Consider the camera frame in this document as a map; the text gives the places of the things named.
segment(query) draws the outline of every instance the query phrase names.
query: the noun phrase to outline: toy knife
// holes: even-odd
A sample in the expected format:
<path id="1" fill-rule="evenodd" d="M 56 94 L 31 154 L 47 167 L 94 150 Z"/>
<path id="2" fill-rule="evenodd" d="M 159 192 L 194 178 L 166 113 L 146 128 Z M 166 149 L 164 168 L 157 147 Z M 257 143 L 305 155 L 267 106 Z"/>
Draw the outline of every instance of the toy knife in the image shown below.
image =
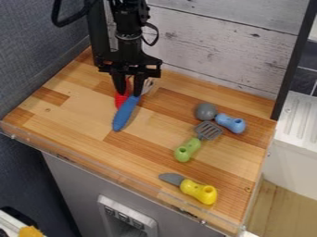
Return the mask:
<path id="1" fill-rule="evenodd" d="M 212 205 L 217 199 L 218 193 L 213 186 L 198 184 L 176 173 L 160 174 L 158 178 L 180 187 L 183 193 L 195 197 L 199 202 L 205 205 Z"/>

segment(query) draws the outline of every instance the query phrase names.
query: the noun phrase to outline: control panel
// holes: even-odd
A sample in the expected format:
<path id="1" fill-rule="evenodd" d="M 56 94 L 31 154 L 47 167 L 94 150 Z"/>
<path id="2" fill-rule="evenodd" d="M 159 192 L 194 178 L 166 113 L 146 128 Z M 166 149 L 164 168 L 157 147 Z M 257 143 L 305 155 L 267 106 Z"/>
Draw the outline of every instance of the control panel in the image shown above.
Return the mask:
<path id="1" fill-rule="evenodd" d="M 132 227 L 130 228 L 132 232 L 139 231 L 140 234 L 138 236 L 159 237 L 158 223 L 151 217 L 104 195 L 99 195 L 97 203 L 106 231 L 110 237 L 124 236 L 123 232 L 127 230 L 127 228 L 124 228 L 124 224 Z"/>

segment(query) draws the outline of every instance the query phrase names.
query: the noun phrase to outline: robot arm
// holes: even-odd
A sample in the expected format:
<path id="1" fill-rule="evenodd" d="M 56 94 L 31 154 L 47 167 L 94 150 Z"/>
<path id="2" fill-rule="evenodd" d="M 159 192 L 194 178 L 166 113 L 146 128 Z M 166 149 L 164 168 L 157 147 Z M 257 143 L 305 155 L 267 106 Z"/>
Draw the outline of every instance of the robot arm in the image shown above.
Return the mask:
<path id="1" fill-rule="evenodd" d="M 73 21 L 87 16 L 91 45 L 95 65 L 99 71 L 111 75 L 117 92 L 124 95 L 126 77 L 134 76 L 133 95 L 141 95 L 147 78 L 159 78 L 162 61 L 145 54 L 142 42 L 154 45 L 159 39 L 159 30 L 147 22 L 150 18 L 149 7 L 145 0 L 84 0 L 83 8 L 69 18 L 59 20 L 61 0 L 55 0 L 52 21 L 58 27 L 64 27 Z M 107 7 L 112 16 L 107 16 Z M 109 35 L 109 19 L 116 25 L 114 35 Z M 149 43 L 143 37 L 143 27 L 157 32 L 156 39 Z M 117 41 L 116 48 L 111 47 L 109 37 Z"/>

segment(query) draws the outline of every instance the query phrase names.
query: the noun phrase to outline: wooden countertop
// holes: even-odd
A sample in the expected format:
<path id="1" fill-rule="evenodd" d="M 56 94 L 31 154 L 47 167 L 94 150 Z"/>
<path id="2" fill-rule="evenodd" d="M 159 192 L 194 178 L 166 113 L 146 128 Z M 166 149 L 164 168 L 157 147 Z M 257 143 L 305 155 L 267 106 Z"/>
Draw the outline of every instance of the wooden countertop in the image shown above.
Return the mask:
<path id="1" fill-rule="evenodd" d="M 217 229 L 236 233 L 273 136 L 275 122 L 269 119 L 273 101 L 164 71 L 129 126 L 114 132 L 113 94 L 110 77 L 97 72 L 87 49 L 10 112 L 3 128 L 26 143 L 165 205 L 181 207 Z M 225 131 L 215 141 L 204 142 L 190 162 L 181 164 L 173 150 L 195 136 L 193 128 L 199 121 L 193 110 L 204 101 L 245 119 L 247 130 L 242 135 Z M 164 172 L 214 185 L 218 201 L 204 206 L 183 195 L 158 179 Z"/>

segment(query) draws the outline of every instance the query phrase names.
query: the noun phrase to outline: gray knife blade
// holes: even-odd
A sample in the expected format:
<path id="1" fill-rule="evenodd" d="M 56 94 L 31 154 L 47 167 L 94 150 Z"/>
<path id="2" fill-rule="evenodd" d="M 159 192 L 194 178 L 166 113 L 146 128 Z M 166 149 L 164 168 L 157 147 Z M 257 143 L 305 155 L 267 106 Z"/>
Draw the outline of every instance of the gray knife blade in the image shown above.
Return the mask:
<path id="1" fill-rule="evenodd" d="M 166 181 L 170 184 L 176 185 L 177 187 L 180 187 L 182 181 L 184 180 L 184 177 L 182 175 L 175 173 L 160 174 L 158 175 L 158 178 L 162 181 Z"/>

